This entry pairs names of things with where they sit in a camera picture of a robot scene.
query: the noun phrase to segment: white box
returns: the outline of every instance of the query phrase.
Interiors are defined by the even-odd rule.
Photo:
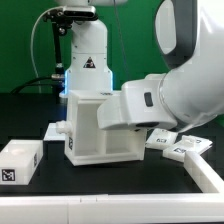
[[[199,155],[211,147],[212,142],[208,139],[195,136],[182,136],[182,140],[163,150],[163,157],[184,162],[187,151],[195,151]]]
[[[178,133],[156,128],[145,143],[146,148],[164,150],[173,145]]]
[[[0,153],[0,184],[29,184],[42,156],[42,141],[11,140]]]

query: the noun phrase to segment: white cube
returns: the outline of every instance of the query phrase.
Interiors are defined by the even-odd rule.
[[[0,184],[29,184],[42,157],[42,141],[11,140],[0,153]]]

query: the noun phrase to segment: robot logo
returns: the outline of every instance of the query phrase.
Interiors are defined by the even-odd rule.
[[[96,68],[91,57],[89,57],[83,68]]]

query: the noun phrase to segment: white block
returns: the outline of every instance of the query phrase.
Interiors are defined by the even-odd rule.
[[[224,193],[224,181],[196,152],[186,152],[184,168],[203,193]]]
[[[195,136],[182,136],[182,140],[163,150],[163,157],[184,162],[187,151],[195,151],[202,154],[211,147],[212,142],[208,139]]]
[[[101,130],[97,111],[116,92],[70,91],[67,121],[57,122],[66,134],[65,155],[74,166],[143,160],[146,130]]]
[[[156,128],[146,141],[145,147],[164,150],[173,145],[178,133]]]
[[[29,184],[42,156],[42,141],[11,140],[0,153],[0,184]]]
[[[56,123],[50,123],[44,136],[44,141],[65,141],[65,134],[56,131]]]

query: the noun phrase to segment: black tabletop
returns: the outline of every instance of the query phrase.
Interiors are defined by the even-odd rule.
[[[42,140],[48,124],[66,119],[66,106],[51,94],[0,94],[0,149],[11,139]],[[185,135],[208,138],[202,157],[224,178],[224,127],[215,121]],[[201,193],[183,163],[146,149],[144,161],[74,167],[64,142],[44,142],[44,156],[26,186],[0,185],[1,196]]]

